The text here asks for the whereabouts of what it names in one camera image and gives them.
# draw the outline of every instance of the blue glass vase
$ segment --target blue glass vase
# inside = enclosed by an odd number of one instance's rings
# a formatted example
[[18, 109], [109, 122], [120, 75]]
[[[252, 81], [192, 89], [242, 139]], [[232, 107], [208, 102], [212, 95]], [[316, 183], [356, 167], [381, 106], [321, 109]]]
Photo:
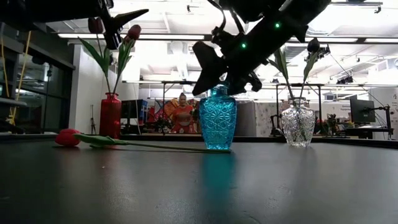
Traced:
[[208, 149], [229, 149], [234, 137], [236, 101], [227, 90], [227, 86], [218, 85], [209, 97], [200, 100], [200, 124]]

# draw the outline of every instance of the tripod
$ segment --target tripod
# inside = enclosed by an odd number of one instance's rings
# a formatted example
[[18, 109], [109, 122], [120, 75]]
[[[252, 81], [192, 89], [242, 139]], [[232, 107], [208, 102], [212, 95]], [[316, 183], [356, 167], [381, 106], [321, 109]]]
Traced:
[[91, 134], [97, 134], [97, 131], [95, 130], [95, 123], [94, 123], [94, 105], [90, 105], [91, 107], [91, 118], [90, 118], [90, 123], [91, 123]]

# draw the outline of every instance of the red tulip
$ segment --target red tulip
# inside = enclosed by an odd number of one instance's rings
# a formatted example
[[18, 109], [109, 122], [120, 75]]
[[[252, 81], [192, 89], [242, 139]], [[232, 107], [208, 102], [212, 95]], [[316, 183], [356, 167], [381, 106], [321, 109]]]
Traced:
[[126, 44], [128, 44], [128, 43], [130, 43], [130, 37], [128, 36], [128, 35], [126, 35], [125, 37], [124, 37], [124, 39], [123, 39], [123, 41], [126, 43]]
[[141, 33], [141, 27], [139, 25], [134, 25], [127, 32], [127, 36], [132, 40], [138, 40]]
[[61, 146], [76, 146], [80, 143], [80, 140], [75, 139], [73, 134], [80, 134], [80, 132], [75, 129], [64, 129], [60, 131], [60, 134], [55, 138], [55, 143], [60, 144]]
[[102, 20], [100, 17], [88, 18], [88, 30], [92, 34], [102, 34], [104, 32], [104, 25], [102, 24]]

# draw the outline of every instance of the clear glass vase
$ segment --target clear glass vase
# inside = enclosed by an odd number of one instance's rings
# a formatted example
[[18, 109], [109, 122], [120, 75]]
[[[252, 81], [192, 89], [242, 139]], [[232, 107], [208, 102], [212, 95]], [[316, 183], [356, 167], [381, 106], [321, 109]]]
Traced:
[[200, 100], [201, 131], [208, 149], [229, 149], [236, 125], [236, 101], [227, 95], [228, 87], [218, 85], [210, 96]]
[[282, 112], [282, 126], [286, 141], [295, 147], [307, 147], [311, 143], [315, 127], [315, 113], [304, 106], [305, 98], [290, 100], [290, 108]]

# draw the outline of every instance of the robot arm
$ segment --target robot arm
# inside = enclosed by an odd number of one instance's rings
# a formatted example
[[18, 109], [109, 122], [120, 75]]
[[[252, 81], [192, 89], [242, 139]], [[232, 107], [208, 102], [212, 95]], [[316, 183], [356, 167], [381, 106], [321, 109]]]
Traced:
[[304, 42], [308, 23], [329, 5], [331, 0], [220, 0], [220, 4], [208, 0], [219, 10], [229, 10], [234, 17], [243, 21], [260, 21], [247, 34], [242, 32], [236, 19], [239, 34], [232, 35], [224, 30], [226, 19], [212, 31], [212, 42], [221, 47], [218, 57], [212, 47], [197, 42], [193, 51], [202, 67], [202, 72], [193, 94], [198, 95], [220, 83], [220, 76], [227, 73], [229, 95], [244, 93], [246, 83], [254, 91], [261, 89], [261, 82], [253, 70], [266, 64], [267, 58], [292, 36]]
[[113, 0], [0, 0], [0, 21], [19, 30], [45, 31], [46, 22], [100, 17], [104, 23], [106, 45], [110, 50], [116, 50], [122, 41], [122, 26], [149, 10], [141, 9], [111, 17], [109, 8], [112, 7]]

